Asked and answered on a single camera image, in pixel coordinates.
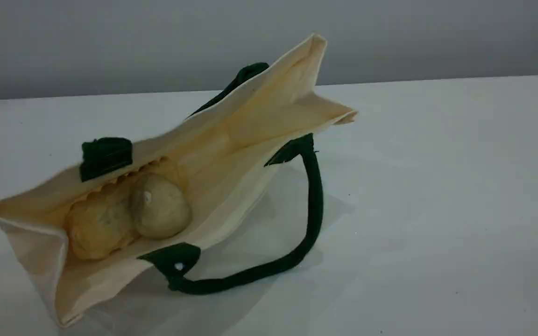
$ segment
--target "green fabric tab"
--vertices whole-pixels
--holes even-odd
[[[188,243],[178,243],[141,255],[138,259],[150,262],[164,276],[175,281],[191,270],[198,258],[200,248]]]
[[[132,142],[125,138],[101,138],[82,144],[80,179],[88,181],[132,164]]]
[[[265,166],[271,166],[272,164],[280,164],[284,162],[292,161],[297,155],[303,151],[313,151],[312,133],[306,134],[301,138],[288,141],[283,147],[281,147],[277,153],[265,163]]]
[[[265,71],[267,68],[269,68],[269,64],[267,64],[267,63],[254,63],[254,64],[251,64],[249,66],[246,66],[246,67],[242,68],[238,72],[238,74],[236,75],[234,80],[231,81],[231,83],[229,83],[229,85],[226,86],[226,88],[222,92],[220,92],[220,94],[218,94],[217,96],[215,96],[214,98],[209,100],[209,102],[207,102],[206,104],[204,104],[203,106],[198,108],[190,116],[192,116],[192,115],[194,115],[196,113],[199,113],[203,109],[209,108],[209,107],[217,104],[220,100],[225,98],[230,92],[234,91],[235,88],[239,87],[244,82],[248,81],[248,79],[251,79],[252,77],[260,74],[263,71]]]

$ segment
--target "dark green handle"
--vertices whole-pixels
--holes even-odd
[[[194,295],[225,291],[294,268],[303,261],[317,241],[323,221],[323,185],[312,145],[312,134],[286,143],[266,164],[268,166],[287,162],[297,155],[302,156],[308,176],[308,221],[305,237],[290,253],[275,261],[248,268],[231,276],[203,280],[190,280],[184,277],[200,257],[200,249],[196,246],[187,243],[168,246],[143,255],[140,259],[154,264],[166,277],[171,290]]]

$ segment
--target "canvas tote bag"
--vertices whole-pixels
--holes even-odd
[[[283,272],[302,261],[318,237],[323,215],[312,136],[330,125],[351,122],[356,115],[352,108],[313,91],[325,47],[322,37],[312,35],[270,67],[258,63],[244,68],[220,95],[177,128],[134,143],[133,163],[128,166],[82,182],[76,165],[34,189],[0,200],[0,228],[58,325],[77,321],[151,266],[164,274],[170,289],[207,294]],[[299,246],[278,260],[226,278],[188,279],[185,275],[201,251],[226,239],[262,196],[280,164],[298,155],[309,188],[307,233]],[[161,156],[176,162],[188,181],[188,227],[164,240],[137,239],[98,261],[73,258],[62,228],[69,206]]]

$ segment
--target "white table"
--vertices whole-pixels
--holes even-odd
[[[299,268],[210,296],[170,293],[152,269],[57,330],[0,232],[0,336],[538,336],[538,77],[318,92],[361,114],[316,137],[325,221]],[[162,133],[213,94],[0,101],[0,197],[79,161],[85,140]],[[192,277],[293,248],[303,171],[288,164]]]

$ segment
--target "bread roll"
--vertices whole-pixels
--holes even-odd
[[[134,183],[130,212],[136,230],[146,238],[169,238],[182,231],[192,210],[180,188],[164,176],[145,173]]]

